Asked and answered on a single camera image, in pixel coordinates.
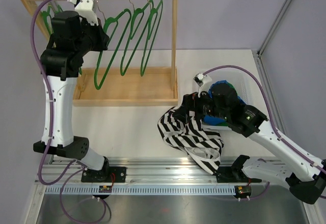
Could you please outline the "blue tank top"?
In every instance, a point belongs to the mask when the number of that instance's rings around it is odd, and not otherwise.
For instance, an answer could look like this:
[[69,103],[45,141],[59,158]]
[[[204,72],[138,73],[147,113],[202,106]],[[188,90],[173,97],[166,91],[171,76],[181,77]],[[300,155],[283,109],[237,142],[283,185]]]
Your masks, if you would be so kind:
[[226,123],[233,112],[241,110],[246,105],[234,86],[226,80],[216,81],[208,91],[201,92],[201,96],[208,98],[211,105],[211,112],[204,117],[204,122],[209,125]]

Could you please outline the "black white striped tank top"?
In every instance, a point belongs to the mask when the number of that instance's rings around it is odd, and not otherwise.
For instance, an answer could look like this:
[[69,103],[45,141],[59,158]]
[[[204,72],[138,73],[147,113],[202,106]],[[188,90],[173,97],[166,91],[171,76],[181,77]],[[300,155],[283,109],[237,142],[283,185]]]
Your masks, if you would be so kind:
[[190,117],[184,123],[173,117],[171,107],[158,120],[157,128],[164,143],[189,156],[196,165],[210,175],[216,175],[221,164],[223,139],[217,130],[202,127],[202,121]]

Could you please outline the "green tank top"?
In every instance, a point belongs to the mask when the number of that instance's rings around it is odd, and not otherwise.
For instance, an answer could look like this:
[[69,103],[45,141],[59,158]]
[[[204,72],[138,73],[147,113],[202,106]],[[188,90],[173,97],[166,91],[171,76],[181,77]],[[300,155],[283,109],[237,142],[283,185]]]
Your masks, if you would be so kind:
[[[226,80],[219,80],[219,81],[216,81],[215,83],[213,83],[209,90],[208,90],[208,94],[210,97],[212,97],[212,88],[218,84],[222,84],[222,83],[225,83],[227,84],[228,86],[230,86],[231,88],[234,89],[234,86],[232,84],[230,84],[229,82],[227,82]],[[207,125],[210,125],[210,126],[227,126],[226,125],[226,121],[222,118],[217,118],[217,117],[212,117],[212,116],[209,116],[209,115],[206,115],[203,119],[203,122]]]

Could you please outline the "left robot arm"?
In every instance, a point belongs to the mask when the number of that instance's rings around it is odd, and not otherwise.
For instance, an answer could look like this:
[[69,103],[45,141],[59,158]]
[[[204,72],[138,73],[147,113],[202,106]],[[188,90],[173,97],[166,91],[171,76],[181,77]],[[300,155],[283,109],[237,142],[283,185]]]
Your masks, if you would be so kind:
[[73,134],[72,105],[83,57],[107,50],[109,37],[100,24],[76,11],[55,14],[51,24],[53,33],[40,57],[46,75],[45,126],[33,150],[81,162],[86,167],[83,182],[105,182],[110,177],[108,159],[93,151],[86,137]]

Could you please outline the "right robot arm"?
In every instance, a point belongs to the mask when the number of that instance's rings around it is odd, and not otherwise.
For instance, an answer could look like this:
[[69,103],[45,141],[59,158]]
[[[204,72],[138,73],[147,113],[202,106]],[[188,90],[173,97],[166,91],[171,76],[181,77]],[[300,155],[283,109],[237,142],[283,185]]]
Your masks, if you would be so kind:
[[260,144],[283,163],[277,166],[239,156],[240,164],[231,169],[234,180],[243,181],[247,177],[265,180],[289,189],[306,204],[315,204],[321,198],[325,190],[325,160],[274,129],[271,120],[256,107],[241,102],[228,83],[213,85],[210,92],[184,95],[181,106],[172,116],[189,123],[190,113],[199,120],[205,116],[224,119],[232,131]]

